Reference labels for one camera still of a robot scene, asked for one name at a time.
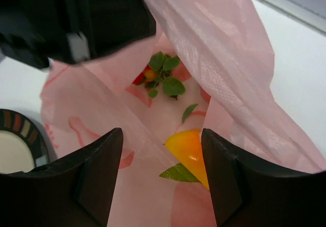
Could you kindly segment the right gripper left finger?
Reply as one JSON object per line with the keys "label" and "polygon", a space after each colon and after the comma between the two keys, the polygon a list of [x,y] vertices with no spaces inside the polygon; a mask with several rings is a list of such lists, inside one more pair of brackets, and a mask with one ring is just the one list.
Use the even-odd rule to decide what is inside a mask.
{"label": "right gripper left finger", "polygon": [[106,226],[122,148],[115,128],[30,172],[2,174],[1,226]]}

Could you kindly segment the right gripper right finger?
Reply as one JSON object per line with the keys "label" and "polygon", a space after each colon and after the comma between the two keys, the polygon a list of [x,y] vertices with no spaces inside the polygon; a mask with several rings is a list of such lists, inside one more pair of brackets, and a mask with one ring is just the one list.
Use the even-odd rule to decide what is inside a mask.
{"label": "right gripper right finger", "polygon": [[325,226],[325,172],[274,164],[210,129],[201,141],[218,226]]}

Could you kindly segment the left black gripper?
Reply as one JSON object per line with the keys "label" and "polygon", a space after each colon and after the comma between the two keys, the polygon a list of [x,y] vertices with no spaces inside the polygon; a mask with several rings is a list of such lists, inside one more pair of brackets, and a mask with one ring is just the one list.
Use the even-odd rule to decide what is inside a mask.
{"label": "left black gripper", "polygon": [[1,53],[38,69],[105,57],[155,33],[143,0],[1,0]]}

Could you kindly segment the pink plastic bag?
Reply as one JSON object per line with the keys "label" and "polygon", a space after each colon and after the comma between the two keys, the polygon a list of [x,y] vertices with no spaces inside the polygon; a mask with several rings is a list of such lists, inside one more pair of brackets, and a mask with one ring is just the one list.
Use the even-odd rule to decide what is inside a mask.
{"label": "pink plastic bag", "polygon": [[[218,226],[210,189],[161,173],[179,164],[165,147],[179,132],[210,129],[262,159],[305,173],[325,158],[275,102],[274,52],[251,0],[144,0],[153,37],[81,65],[54,62],[41,114],[58,157],[120,128],[123,149],[106,226]],[[178,56],[177,99],[133,81],[152,55]]]}

